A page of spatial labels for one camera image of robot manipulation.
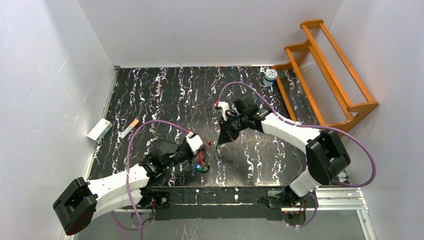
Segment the keyring with coloured tags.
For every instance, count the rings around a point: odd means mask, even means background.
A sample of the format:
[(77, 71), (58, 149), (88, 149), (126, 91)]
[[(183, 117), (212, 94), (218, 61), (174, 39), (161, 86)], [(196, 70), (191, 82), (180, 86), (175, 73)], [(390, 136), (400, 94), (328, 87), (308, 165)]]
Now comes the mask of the keyring with coloured tags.
[(197, 171), (205, 173), (210, 169), (211, 165), (209, 163), (209, 152), (211, 144), (212, 142), (208, 141), (205, 144), (205, 147), (203, 147), (198, 153), (198, 163), (194, 166)]

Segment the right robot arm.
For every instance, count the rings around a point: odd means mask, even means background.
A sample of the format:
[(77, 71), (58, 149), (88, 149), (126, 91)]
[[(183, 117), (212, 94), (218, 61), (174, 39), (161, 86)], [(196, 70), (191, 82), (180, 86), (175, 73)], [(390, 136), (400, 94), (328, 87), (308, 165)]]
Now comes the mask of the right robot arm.
[(215, 104), (215, 109), (222, 114), (218, 122), (218, 145), (234, 142), (241, 131), (251, 129), (278, 137), (306, 156), (306, 169), (277, 194), (276, 200), (285, 204), (298, 201), (320, 186), (330, 184), (351, 163), (339, 134), (334, 130), (300, 127), (273, 113), (270, 108), (259, 108), (250, 96), (233, 103), (236, 112), (230, 111), (227, 102)]

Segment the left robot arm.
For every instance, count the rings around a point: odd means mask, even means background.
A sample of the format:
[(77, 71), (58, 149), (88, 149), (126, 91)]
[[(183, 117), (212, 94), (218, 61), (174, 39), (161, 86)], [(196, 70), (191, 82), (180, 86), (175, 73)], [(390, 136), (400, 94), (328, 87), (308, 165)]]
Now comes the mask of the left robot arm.
[(85, 229), (92, 220), (122, 207), (138, 205), (148, 197), (145, 188), (163, 177), (166, 170), (191, 162), (208, 145), (202, 140), (183, 140), (181, 144), (163, 141), (129, 172), (85, 181), (78, 177), (70, 182), (52, 208), (66, 235)]

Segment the small white blue jar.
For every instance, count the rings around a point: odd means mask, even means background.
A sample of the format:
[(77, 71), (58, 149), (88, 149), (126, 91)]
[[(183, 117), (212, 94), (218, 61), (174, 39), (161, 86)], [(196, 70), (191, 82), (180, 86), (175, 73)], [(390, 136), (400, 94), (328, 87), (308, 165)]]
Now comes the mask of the small white blue jar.
[(278, 72), (269, 68), (264, 72), (263, 84), (267, 87), (272, 87), (276, 83), (277, 77)]

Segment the orange white marker tube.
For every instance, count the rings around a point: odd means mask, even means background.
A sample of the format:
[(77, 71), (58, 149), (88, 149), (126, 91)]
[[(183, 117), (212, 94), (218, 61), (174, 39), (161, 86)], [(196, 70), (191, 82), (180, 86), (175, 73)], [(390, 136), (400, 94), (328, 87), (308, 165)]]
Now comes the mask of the orange white marker tube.
[(119, 135), (121, 139), (124, 139), (129, 133), (131, 133), (134, 128), (139, 124), (138, 119), (134, 119)]

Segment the white cardboard box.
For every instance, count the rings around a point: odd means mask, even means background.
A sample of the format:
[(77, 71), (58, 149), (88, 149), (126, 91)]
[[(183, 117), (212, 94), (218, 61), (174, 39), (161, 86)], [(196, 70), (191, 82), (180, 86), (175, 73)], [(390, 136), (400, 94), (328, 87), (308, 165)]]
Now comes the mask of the white cardboard box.
[(112, 126), (113, 124), (109, 120), (101, 118), (86, 136), (93, 141), (99, 142), (104, 138)]

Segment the orange wooden rack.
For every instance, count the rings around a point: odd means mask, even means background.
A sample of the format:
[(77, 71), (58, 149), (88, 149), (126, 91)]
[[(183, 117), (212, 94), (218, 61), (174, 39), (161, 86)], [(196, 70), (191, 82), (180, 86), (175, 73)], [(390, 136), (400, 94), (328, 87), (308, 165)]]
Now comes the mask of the orange wooden rack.
[(322, 19), (300, 24), (302, 43), (284, 48), (287, 63), (276, 64), (276, 84), (289, 118), (350, 131), (379, 103)]

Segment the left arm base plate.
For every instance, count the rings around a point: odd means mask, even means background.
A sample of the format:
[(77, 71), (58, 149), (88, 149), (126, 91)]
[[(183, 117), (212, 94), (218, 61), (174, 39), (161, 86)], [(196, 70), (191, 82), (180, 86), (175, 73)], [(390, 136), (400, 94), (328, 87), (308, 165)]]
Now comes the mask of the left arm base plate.
[(171, 194), (168, 191), (145, 191), (142, 192), (142, 198), (137, 205), (142, 209), (168, 209), (170, 206), (170, 197)]

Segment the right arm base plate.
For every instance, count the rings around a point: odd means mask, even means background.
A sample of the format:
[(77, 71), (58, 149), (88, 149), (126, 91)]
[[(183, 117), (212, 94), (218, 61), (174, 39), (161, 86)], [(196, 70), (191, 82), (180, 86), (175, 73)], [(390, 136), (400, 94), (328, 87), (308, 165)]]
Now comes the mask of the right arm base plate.
[(265, 196), (260, 197), (258, 204), (264, 204), (270, 209), (288, 209), (291, 212), (305, 212), (319, 206), (314, 193), (298, 197), (294, 193), (286, 193), (284, 190), (269, 190)]

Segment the aluminium rail frame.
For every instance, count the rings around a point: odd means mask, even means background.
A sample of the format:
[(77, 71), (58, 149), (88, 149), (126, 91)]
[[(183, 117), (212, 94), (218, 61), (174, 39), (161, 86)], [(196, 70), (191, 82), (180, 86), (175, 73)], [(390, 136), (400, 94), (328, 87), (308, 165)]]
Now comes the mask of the aluminium rail frame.
[(376, 234), (360, 188), (326, 186), (316, 195), (318, 207), (306, 211), (271, 209), (257, 203), (275, 186), (154, 186), (170, 192), (169, 208), (129, 206), (92, 220), (74, 240), (271, 239), (305, 231), (317, 239), (374, 240)]

